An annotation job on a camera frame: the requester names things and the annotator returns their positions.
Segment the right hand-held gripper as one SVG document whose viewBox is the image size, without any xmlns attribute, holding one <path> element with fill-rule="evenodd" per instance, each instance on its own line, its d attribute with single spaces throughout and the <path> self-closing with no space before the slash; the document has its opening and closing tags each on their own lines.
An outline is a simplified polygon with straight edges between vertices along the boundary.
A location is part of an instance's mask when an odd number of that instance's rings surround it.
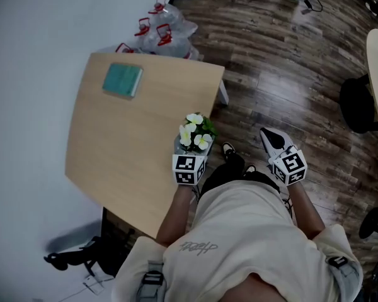
<svg viewBox="0 0 378 302">
<path fill-rule="evenodd" d="M 289 186 L 305 179 L 306 160 L 287 133 L 276 128 L 261 128 L 260 137 L 270 158 L 272 173 L 279 181 Z"/>
</svg>

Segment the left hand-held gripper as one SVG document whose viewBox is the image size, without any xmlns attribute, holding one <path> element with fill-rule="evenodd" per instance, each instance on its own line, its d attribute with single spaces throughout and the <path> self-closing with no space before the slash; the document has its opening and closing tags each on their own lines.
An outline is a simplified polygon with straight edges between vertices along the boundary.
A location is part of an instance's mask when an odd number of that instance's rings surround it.
<svg viewBox="0 0 378 302">
<path fill-rule="evenodd" d="M 197 185 L 205 172 L 207 157 L 212 150 L 215 137 L 211 136 L 203 155 L 184 155 L 185 147 L 180 143 L 180 134 L 174 139 L 172 160 L 173 177 L 179 185 Z"/>
</svg>

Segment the small white flower pot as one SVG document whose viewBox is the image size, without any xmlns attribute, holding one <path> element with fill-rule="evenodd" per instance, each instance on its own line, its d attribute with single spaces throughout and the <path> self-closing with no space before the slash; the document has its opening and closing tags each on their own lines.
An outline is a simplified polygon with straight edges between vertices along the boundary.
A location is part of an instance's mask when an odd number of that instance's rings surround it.
<svg viewBox="0 0 378 302">
<path fill-rule="evenodd" d="M 186 115 L 185 121 L 179 126 L 178 144 L 187 152 L 203 152 L 207 150 L 217 136 L 212 121 L 199 112 Z"/>
</svg>

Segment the person's left forearm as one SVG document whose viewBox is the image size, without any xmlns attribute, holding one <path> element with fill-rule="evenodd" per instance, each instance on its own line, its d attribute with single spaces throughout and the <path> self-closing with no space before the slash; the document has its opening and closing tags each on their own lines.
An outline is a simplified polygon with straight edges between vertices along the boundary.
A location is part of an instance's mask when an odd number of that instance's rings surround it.
<svg viewBox="0 0 378 302">
<path fill-rule="evenodd" d="M 158 244 L 169 247 L 184 236 L 191 200 L 192 187 L 179 185 L 156 235 Z"/>
</svg>

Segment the person's right forearm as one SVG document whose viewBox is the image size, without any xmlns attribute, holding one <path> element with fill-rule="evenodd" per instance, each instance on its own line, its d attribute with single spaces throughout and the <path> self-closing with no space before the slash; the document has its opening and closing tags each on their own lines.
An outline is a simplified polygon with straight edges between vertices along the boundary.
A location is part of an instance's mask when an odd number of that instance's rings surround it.
<svg viewBox="0 0 378 302">
<path fill-rule="evenodd" d="M 325 229 L 325 225 L 301 182 L 287 186 L 287 190 L 293 205 L 297 227 L 309 240 L 312 240 Z"/>
</svg>

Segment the person's left shoe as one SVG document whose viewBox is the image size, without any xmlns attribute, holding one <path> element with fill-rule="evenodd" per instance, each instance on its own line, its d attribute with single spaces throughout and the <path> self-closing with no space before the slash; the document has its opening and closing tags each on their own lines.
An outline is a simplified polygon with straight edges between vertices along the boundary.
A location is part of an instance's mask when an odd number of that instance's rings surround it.
<svg viewBox="0 0 378 302">
<path fill-rule="evenodd" d="M 222 144 L 222 154 L 225 161 L 228 161 L 228 158 L 235 153 L 235 148 L 229 142 L 224 142 Z"/>
</svg>

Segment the person's black trousers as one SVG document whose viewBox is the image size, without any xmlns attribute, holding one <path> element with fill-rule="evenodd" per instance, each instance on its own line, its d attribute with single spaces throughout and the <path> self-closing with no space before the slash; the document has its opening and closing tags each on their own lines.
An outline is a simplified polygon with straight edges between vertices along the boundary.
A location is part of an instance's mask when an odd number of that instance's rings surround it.
<svg viewBox="0 0 378 302">
<path fill-rule="evenodd" d="M 218 186 L 226 184 L 231 181 L 255 181 L 261 182 L 274 188 L 274 190 L 280 192 L 280 188 L 265 174 L 261 172 L 254 172 L 250 176 L 243 176 L 244 173 L 244 159 L 237 153 L 231 155 L 224 164 L 218 166 L 209 178 L 204 182 L 200 197 L 202 197 L 207 191 L 214 189 Z"/>
</svg>

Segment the white table leg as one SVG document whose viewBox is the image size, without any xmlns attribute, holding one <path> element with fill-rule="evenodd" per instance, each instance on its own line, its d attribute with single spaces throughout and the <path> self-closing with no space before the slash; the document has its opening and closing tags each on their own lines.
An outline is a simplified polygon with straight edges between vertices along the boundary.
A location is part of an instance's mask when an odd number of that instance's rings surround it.
<svg viewBox="0 0 378 302">
<path fill-rule="evenodd" d="M 219 83 L 218 96 L 223 105 L 227 106 L 229 104 L 229 96 L 227 94 L 227 90 L 223 80 L 221 80 Z"/>
</svg>

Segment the black stool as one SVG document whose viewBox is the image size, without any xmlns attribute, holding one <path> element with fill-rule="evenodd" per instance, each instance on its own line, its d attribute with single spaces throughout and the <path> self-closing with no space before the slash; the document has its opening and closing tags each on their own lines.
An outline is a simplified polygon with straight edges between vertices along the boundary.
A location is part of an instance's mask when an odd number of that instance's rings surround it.
<svg viewBox="0 0 378 302">
<path fill-rule="evenodd" d="M 367 89 L 369 75 L 347 79 L 340 89 L 340 109 L 348 127 L 355 133 L 378 131 L 375 121 L 374 98 Z"/>
</svg>

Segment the teal book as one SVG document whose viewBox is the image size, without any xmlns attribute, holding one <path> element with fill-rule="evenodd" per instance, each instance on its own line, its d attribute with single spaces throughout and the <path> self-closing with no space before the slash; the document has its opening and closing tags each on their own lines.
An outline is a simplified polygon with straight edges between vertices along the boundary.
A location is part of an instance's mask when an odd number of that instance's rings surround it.
<svg viewBox="0 0 378 302">
<path fill-rule="evenodd" d="M 102 89 L 119 96 L 134 98 L 143 74 L 136 65 L 112 63 L 105 76 Z"/>
</svg>

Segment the person's cream t-shirt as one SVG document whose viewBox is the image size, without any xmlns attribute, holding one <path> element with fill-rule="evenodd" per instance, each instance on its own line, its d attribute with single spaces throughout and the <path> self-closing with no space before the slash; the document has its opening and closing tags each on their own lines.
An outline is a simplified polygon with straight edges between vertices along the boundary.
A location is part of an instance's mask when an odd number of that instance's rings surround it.
<svg viewBox="0 0 378 302">
<path fill-rule="evenodd" d="M 309 240 L 274 188 L 232 181 L 200 199 L 192 229 L 169 247 L 139 237 L 122 264 L 112 302 L 136 302 L 151 262 L 162 263 L 164 302 L 218 302 L 256 274 L 286 302 L 353 302 L 362 268 L 341 225 Z"/>
</svg>

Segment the black chair base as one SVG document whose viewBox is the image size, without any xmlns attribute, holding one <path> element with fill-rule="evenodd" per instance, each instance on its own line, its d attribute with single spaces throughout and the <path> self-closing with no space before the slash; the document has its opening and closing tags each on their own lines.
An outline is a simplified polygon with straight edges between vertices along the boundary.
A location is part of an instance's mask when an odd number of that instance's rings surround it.
<svg viewBox="0 0 378 302">
<path fill-rule="evenodd" d="M 358 231 L 361 239 L 366 239 L 373 233 L 378 233 L 378 207 L 372 208 L 367 213 Z"/>
</svg>

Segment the black office chair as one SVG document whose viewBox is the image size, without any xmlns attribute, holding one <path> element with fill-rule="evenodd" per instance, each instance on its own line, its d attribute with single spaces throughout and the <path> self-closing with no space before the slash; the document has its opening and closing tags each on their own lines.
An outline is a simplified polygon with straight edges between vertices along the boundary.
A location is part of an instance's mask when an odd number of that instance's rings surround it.
<svg viewBox="0 0 378 302">
<path fill-rule="evenodd" d="M 105 274 L 115 277 L 130 252 L 127 244 L 134 234 L 135 231 L 130 228 L 121 239 L 95 236 L 79 250 L 51 253 L 43 259 L 59 271 L 67 270 L 68 266 L 83 264 L 91 276 L 94 276 L 92 267 L 97 263 Z"/>
</svg>

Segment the clear acrylic stand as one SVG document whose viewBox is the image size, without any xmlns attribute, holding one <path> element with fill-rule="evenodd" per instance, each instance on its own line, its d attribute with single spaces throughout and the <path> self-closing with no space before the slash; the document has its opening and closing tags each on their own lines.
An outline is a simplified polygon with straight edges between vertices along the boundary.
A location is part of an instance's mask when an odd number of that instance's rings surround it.
<svg viewBox="0 0 378 302">
<path fill-rule="evenodd" d="M 108 294 L 112 290 L 114 277 L 103 272 L 95 272 L 93 275 L 86 276 L 82 284 L 95 296 Z"/>
</svg>

